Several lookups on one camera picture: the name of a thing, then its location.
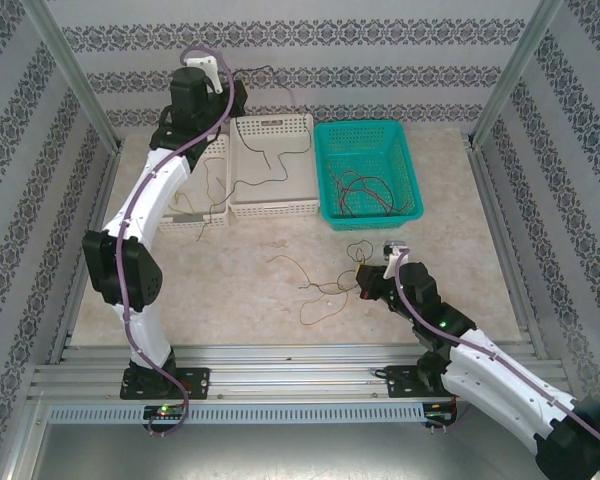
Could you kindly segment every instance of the beige floor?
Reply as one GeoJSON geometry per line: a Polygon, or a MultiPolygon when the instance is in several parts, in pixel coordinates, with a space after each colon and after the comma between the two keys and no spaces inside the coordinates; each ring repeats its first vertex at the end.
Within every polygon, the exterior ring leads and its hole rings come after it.
{"type": "MultiPolygon", "coordinates": [[[[371,241],[382,262],[387,239],[405,240],[411,258],[423,261],[444,300],[471,317],[495,340],[517,340],[519,331],[491,235],[458,130],[408,132],[425,214],[397,230],[334,232],[321,216],[238,221],[224,229],[158,232],[152,254],[164,273],[158,303],[175,345],[335,344],[414,342],[408,322],[356,291],[344,310],[314,326],[299,322],[303,303],[320,297],[305,285],[335,281],[355,267],[346,247],[371,241]]],[[[148,139],[130,137],[107,212],[111,218],[131,189],[146,157],[148,139]]],[[[353,277],[343,277],[352,284],[353,277]]],[[[345,295],[324,297],[303,309],[304,322],[338,311],[345,295]]],[[[126,345],[120,321],[90,284],[73,345],[126,345]]]]}

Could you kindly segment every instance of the teal basket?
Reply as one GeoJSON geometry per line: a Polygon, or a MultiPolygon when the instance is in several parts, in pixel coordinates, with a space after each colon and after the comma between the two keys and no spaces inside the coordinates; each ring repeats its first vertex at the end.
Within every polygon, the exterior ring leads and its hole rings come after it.
{"type": "Polygon", "coordinates": [[[398,122],[321,123],[314,138],[320,207],[334,230],[396,228],[422,216],[416,173],[398,122]]]}

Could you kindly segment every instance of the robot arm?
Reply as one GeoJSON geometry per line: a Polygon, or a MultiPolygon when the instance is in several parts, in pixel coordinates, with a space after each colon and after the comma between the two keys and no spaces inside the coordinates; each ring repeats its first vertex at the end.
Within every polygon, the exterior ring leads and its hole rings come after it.
{"type": "Polygon", "coordinates": [[[362,265],[356,280],[361,298],[382,299],[391,311],[413,322],[416,337],[428,349],[417,364],[419,380],[431,391],[444,389],[462,397],[500,423],[535,455],[549,479],[592,478],[600,469],[600,441],[560,406],[567,406],[600,434],[600,404],[590,398],[577,402],[509,357],[473,321],[441,300],[426,267],[408,263],[407,253],[400,242],[386,244],[389,266],[362,265]],[[393,278],[396,271],[399,282],[393,278]],[[448,335],[438,335],[415,321],[398,294],[397,283],[418,316],[448,335]],[[449,335],[471,346],[452,342],[446,338],[449,335]]]}
{"type": "Polygon", "coordinates": [[[176,385],[156,370],[157,367],[171,377],[177,376],[173,350],[164,336],[154,303],[162,286],[162,272],[149,252],[169,200],[213,141],[205,137],[205,132],[216,128],[227,112],[230,117],[245,113],[247,92],[242,81],[222,85],[215,57],[189,59],[185,58],[186,53],[181,58],[186,66],[173,74],[169,86],[171,105],[160,116],[151,138],[152,151],[140,178],[114,218],[101,232],[87,232],[82,242],[94,290],[102,294],[124,321],[116,265],[116,243],[124,230],[121,256],[130,307],[125,325],[132,348],[122,398],[170,398],[175,394],[176,385]],[[191,147],[183,151],[184,145],[191,147]],[[182,156],[167,160],[176,150],[182,151],[182,156]],[[153,178],[147,182],[149,175],[153,178]],[[132,213],[125,220],[131,202],[135,202],[132,213]]]}

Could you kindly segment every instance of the patterned wallpaper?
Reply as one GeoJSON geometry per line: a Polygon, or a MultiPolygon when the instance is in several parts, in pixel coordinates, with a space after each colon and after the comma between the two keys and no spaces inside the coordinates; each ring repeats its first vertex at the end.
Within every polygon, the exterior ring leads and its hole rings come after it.
{"type": "Polygon", "coordinates": [[[600,0],[560,8],[483,153],[545,345],[600,399],[600,0]]]}
{"type": "Polygon", "coordinates": [[[107,158],[21,4],[0,0],[0,459],[57,335],[107,158]]]}
{"type": "Polygon", "coordinates": [[[393,118],[469,132],[538,0],[53,0],[49,5],[118,134],[169,103],[184,47],[222,51],[252,114],[393,118]],[[290,88],[289,95],[285,88],[290,88]]]}

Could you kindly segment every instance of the cable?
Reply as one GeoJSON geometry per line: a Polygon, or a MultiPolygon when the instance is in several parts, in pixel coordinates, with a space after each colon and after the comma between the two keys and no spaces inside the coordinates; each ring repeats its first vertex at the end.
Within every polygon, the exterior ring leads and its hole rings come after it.
{"type": "MultiPolygon", "coordinates": [[[[303,114],[302,116],[302,123],[304,126],[304,129],[307,131],[307,133],[309,134],[309,146],[305,149],[302,150],[301,152],[280,152],[278,154],[278,161],[280,162],[280,165],[282,166],[282,170],[284,170],[284,178],[269,178],[267,180],[263,180],[261,182],[258,183],[250,183],[250,182],[246,182],[244,180],[236,180],[235,182],[233,182],[233,187],[231,188],[231,191],[227,194],[226,197],[224,197],[224,199],[221,202],[218,203],[214,203],[213,205],[211,205],[209,207],[209,221],[205,222],[202,225],[202,229],[200,230],[200,234],[198,235],[197,238],[197,242],[200,241],[200,239],[202,238],[202,234],[204,233],[204,229],[206,228],[207,225],[211,224],[211,216],[212,216],[212,209],[214,207],[220,206],[222,204],[224,204],[224,202],[226,202],[227,200],[229,200],[229,197],[231,197],[231,195],[234,194],[234,192],[236,191],[236,186],[239,183],[242,183],[244,185],[248,185],[250,187],[258,187],[260,185],[264,185],[265,183],[269,183],[269,182],[286,182],[289,179],[289,171],[287,170],[286,165],[284,164],[284,162],[282,161],[282,155],[291,155],[291,154],[298,154],[301,155],[303,153],[307,153],[309,150],[311,150],[311,148],[313,147],[313,137],[311,135],[311,132],[309,131],[309,128],[307,127],[307,114],[303,114]]],[[[242,143],[244,143],[244,146],[247,147],[249,150],[254,151],[256,153],[262,153],[266,159],[266,153],[264,152],[264,150],[262,151],[258,151],[252,148],[249,148],[249,146],[245,143],[244,138],[242,138],[242,136],[240,136],[240,139],[242,140],[242,143]]]]}
{"type": "Polygon", "coordinates": [[[189,196],[186,193],[176,192],[176,193],[173,194],[173,200],[176,202],[176,205],[178,205],[180,197],[184,197],[185,198],[185,200],[189,204],[189,208],[191,209],[190,212],[185,212],[184,210],[180,210],[178,207],[174,207],[173,205],[168,205],[168,207],[171,210],[173,210],[174,212],[182,213],[184,215],[195,215],[196,214],[196,209],[193,208],[193,202],[191,202],[191,199],[189,198],[189,196]]]}
{"type": "Polygon", "coordinates": [[[371,176],[371,175],[364,176],[354,170],[346,170],[345,172],[343,172],[340,175],[340,178],[337,179],[330,167],[329,167],[329,174],[331,175],[331,178],[337,184],[337,186],[340,189],[342,189],[342,196],[340,197],[339,205],[340,205],[340,212],[342,213],[343,216],[346,215],[346,213],[344,211],[345,207],[349,210],[349,213],[351,214],[351,216],[353,216],[353,217],[356,216],[353,213],[353,210],[351,210],[351,207],[349,207],[349,205],[347,205],[347,202],[346,202],[347,195],[350,193],[364,193],[364,194],[371,196],[380,204],[380,206],[384,209],[387,216],[391,215],[391,213],[393,213],[393,212],[398,212],[398,213],[402,212],[405,208],[407,208],[411,204],[407,200],[402,207],[396,208],[393,192],[389,188],[389,185],[387,185],[387,183],[380,177],[371,176]],[[347,174],[356,175],[358,178],[352,180],[349,183],[349,185],[347,185],[345,187],[342,182],[343,182],[344,176],[347,174]],[[382,198],[378,192],[375,192],[371,188],[367,187],[367,185],[365,183],[366,180],[375,180],[375,181],[380,182],[382,184],[382,186],[386,189],[387,193],[389,194],[389,197],[391,199],[391,204],[389,204],[384,198],[382,198]],[[362,186],[363,186],[362,189],[353,189],[352,188],[352,185],[357,182],[362,182],[362,186]]]}
{"type": "Polygon", "coordinates": [[[456,337],[453,335],[449,335],[447,332],[434,327],[432,324],[430,324],[424,318],[422,318],[420,316],[420,314],[418,313],[418,311],[413,307],[413,305],[407,298],[407,295],[404,293],[403,287],[402,287],[402,282],[400,281],[400,265],[402,265],[402,260],[408,253],[409,253],[409,249],[406,249],[398,257],[398,260],[396,262],[395,272],[394,272],[394,280],[395,280],[398,296],[400,297],[400,300],[402,300],[402,303],[404,304],[404,306],[407,307],[407,310],[409,310],[409,313],[411,313],[414,321],[417,321],[418,323],[420,323],[423,327],[425,327],[430,332],[434,333],[435,335],[438,335],[441,338],[444,338],[445,340],[452,342],[456,346],[457,345],[465,345],[469,348],[476,350],[477,352],[487,355],[491,360],[500,363],[503,367],[505,367],[507,370],[509,370],[513,375],[518,377],[528,387],[530,387],[532,390],[534,390],[538,395],[540,395],[542,398],[544,398],[550,405],[554,405],[555,407],[557,407],[565,415],[569,416],[572,420],[574,420],[578,425],[580,425],[582,428],[584,428],[588,433],[590,433],[596,440],[598,440],[600,442],[600,432],[598,432],[595,428],[593,428],[591,425],[589,425],[587,422],[585,422],[578,415],[573,413],[572,410],[570,410],[567,406],[563,405],[562,402],[558,401],[558,399],[556,399],[549,393],[545,392],[542,388],[540,388],[534,382],[529,380],[522,372],[520,372],[514,365],[509,363],[506,359],[502,358],[501,356],[497,355],[495,352],[493,352],[487,348],[484,348],[480,345],[476,345],[473,342],[470,342],[468,340],[465,340],[465,339],[462,339],[462,338],[459,338],[459,337],[456,337]]]}
{"type": "Polygon", "coordinates": [[[316,287],[318,289],[318,291],[324,296],[324,295],[341,295],[342,293],[348,292],[350,290],[353,290],[354,288],[356,288],[358,285],[353,285],[351,287],[345,287],[340,283],[340,279],[343,277],[343,275],[347,274],[347,273],[355,273],[355,270],[345,270],[344,272],[342,272],[340,275],[338,275],[338,278],[336,279],[335,282],[327,282],[327,283],[315,283],[311,281],[311,278],[309,277],[309,274],[307,273],[307,271],[304,269],[304,267],[302,265],[300,265],[300,263],[298,263],[296,260],[294,260],[293,258],[289,257],[288,255],[276,255],[275,257],[273,257],[270,260],[267,260],[267,263],[271,263],[274,260],[277,260],[278,258],[286,258],[287,260],[292,261],[293,263],[296,264],[296,266],[302,271],[302,273],[304,274],[305,278],[307,279],[307,285],[303,285],[298,287],[299,289],[307,289],[309,287],[316,287]],[[338,292],[325,292],[323,290],[324,287],[329,286],[329,285],[336,285],[338,287],[338,292]]]}
{"type": "Polygon", "coordinates": [[[252,151],[253,153],[261,153],[262,156],[264,157],[264,161],[267,163],[267,167],[269,167],[269,170],[271,170],[271,164],[269,163],[269,159],[267,158],[267,153],[264,150],[256,150],[255,148],[250,147],[249,145],[247,145],[247,142],[244,141],[244,137],[242,136],[242,132],[240,131],[240,122],[236,119],[236,130],[238,131],[238,136],[240,137],[240,140],[242,140],[242,144],[247,147],[247,150],[252,151]]]}
{"type": "Polygon", "coordinates": [[[207,182],[207,197],[209,198],[209,200],[211,200],[211,204],[213,204],[213,203],[215,203],[215,200],[211,196],[211,191],[210,191],[211,190],[211,185],[209,184],[209,166],[207,165],[207,162],[209,160],[226,160],[226,161],[229,161],[229,159],[225,158],[225,157],[209,157],[209,158],[205,158],[204,161],[202,162],[202,164],[204,165],[204,169],[207,172],[207,174],[205,176],[205,180],[207,182]]]}
{"type": "Polygon", "coordinates": [[[289,92],[289,96],[291,97],[291,105],[292,107],[295,109],[296,108],[296,97],[293,94],[293,90],[291,90],[288,86],[286,86],[284,83],[282,83],[280,81],[280,79],[278,78],[278,74],[276,73],[275,68],[273,68],[273,66],[267,64],[267,65],[262,65],[261,67],[254,67],[254,68],[239,68],[237,70],[234,70],[233,74],[234,75],[239,75],[241,73],[255,73],[255,72],[260,72],[262,70],[270,70],[271,71],[271,76],[273,77],[273,79],[275,80],[276,84],[280,87],[285,89],[287,92],[289,92]]]}
{"type": "MultiPolygon", "coordinates": [[[[216,122],[207,131],[198,135],[197,137],[193,138],[192,140],[188,141],[187,143],[185,143],[181,147],[177,148],[176,150],[173,150],[172,152],[170,152],[144,177],[142,182],[140,182],[140,184],[138,185],[138,188],[134,192],[133,196],[129,200],[129,205],[127,206],[127,209],[125,210],[125,213],[122,218],[122,222],[120,223],[120,231],[118,232],[118,238],[116,240],[116,270],[118,273],[118,280],[120,282],[120,295],[122,297],[122,306],[123,306],[122,320],[124,322],[124,331],[127,336],[127,340],[129,341],[131,348],[136,352],[136,354],[142,360],[144,360],[147,363],[147,365],[149,365],[151,368],[153,368],[155,371],[157,371],[160,375],[162,375],[164,378],[166,378],[171,383],[173,383],[182,393],[182,403],[184,406],[184,412],[183,412],[182,416],[180,417],[180,420],[178,421],[178,423],[176,423],[169,430],[160,433],[161,437],[165,437],[167,435],[170,435],[170,434],[176,432],[180,427],[182,427],[185,420],[188,418],[188,416],[189,416],[189,393],[187,392],[187,389],[184,387],[184,385],[182,385],[182,383],[180,383],[175,377],[173,377],[170,373],[163,370],[161,367],[159,367],[157,364],[155,364],[147,355],[145,355],[144,352],[140,349],[140,347],[138,347],[138,344],[135,342],[135,340],[133,338],[133,335],[131,333],[131,309],[129,306],[129,292],[127,291],[127,282],[125,279],[124,267],[122,264],[122,242],[124,240],[124,234],[127,231],[127,228],[129,227],[129,224],[130,224],[131,214],[133,213],[133,209],[135,208],[136,204],[138,203],[138,200],[140,199],[142,192],[147,187],[149,182],[151,182],[151,180],[153,178],[155,178],[155,176],[157,175],[157,173],[160,171],[160,169],[163,166],[165,166],[167,163],[169,163],[174,158],[180,156],[182,153],[189,150],[194,145],[196,145],[196,144],[200,143],[202,140],[206,139],[210,133],[212,133],[214,130],[219,128],[222,125],[222,122],[224,122],[225,119],[229,116],[229,112],[231,112],[231,109],[233,108],[233,101],[235,99],[235,86],[233,85],[233,76],[231,74],[231,70],[229,69],[229,66],[224,61],[222,56],[218,52],[211,50],[210,48],[207,48],[207,47],[191,46],[191,47],[184,49],[184,51],[180,54],[180,63],[185,65],[184,60],[185,60],[187,54],[189,54],[192,51],[205,52],[209,55],[215,56],[216,59],[218,60],[218,63],[224,70],[224,72],[227,76],[228,82],[229,82],[229,99],[227,101],[227,107],[225,108],[224,112],[222,112],[222,115],[220,115],[218,120],[216,120],[216,122]]],[[[157,435],[157,432],[152,430],[150,425],[148,426],[148,430],[149,430],[150,436],[157,435]]]]}
{"type": "Polygon", "coordinates": [[[305,307],[305,306],[307,306],[307,305],[310,305],[310,304],[313,304],[313,303],[318,303],[320,300],[322,300],[322,299],[324,298],[325,294],[323,293],[323,294],[322,294],[322,295],[320,295],[320,297],[318,297],[316,300],[309,301],[309,302],[304,302],[304,303],[302,304],[302,306],[300,306],[300,323],[301,323],[302,325],[304,325],[305,327],[311,327],[311,326],[313,326],[313,325],[316,325],[316,324],[320,323],[322,320],[325,320],[325,319],[327,319],[327,318],[330,318],[330,317],[335,317],[336,315],[338,315],[338,314],[339,314],[340,312],[342,312],[342,311],[345,309],[345,307],[347,306],[347,302],[349,301],[349,290],[351,290],[351,289],[349,288],[349,289],[347,289],[347,290],[344,290],[344,292],[342,292],[342,293],[344,293],[344,295],[345,295],[345,298],[344,298],[344,303],[342,304],[342,307],[340,307],[340,309],[339,309],[339,310],[337,310],[337,311],[335,311],[335,312],[333,312],[333,313],[330,313],[330,314],[328,314],[328,315],[325,315],[324,317],[322,317],[322,318],[319,318],[319,319],[318,319],[318,320],[316,320],[315,322],[310,322],[310,323],[303,322],[303,321],[302,321],[302,310],[303,310],[303,309],[304,309],[304,307],[305,307]]]}
{"type": "Polygon", "coordinates": [[[373,257],[373,243],[371,243],[369,240],[365,240],[362,239],[357,243],[350,243],[349,245],[347,245],[347,255],[349,256],[349,258],[351,260],[353,260],[355,263],[366,263],[367,260],[371,259],[371,257],[373,257]],[[358,245],[363,246],[363,245],[369,245],[369,247],[371,247],[371,253],[369,254],[369,256],[367,257],[366,255],[364,255],[364,251],[362,250],[362,248],[358,248],[356,250],[356,256],[355,258],[353,257],[353,255],[351,255],[351,253],[349,252],[349,249],[351,247],[357,247],[358,245]],[[362,252],[362,258],[358,257],[358,253],[362,252]]]}

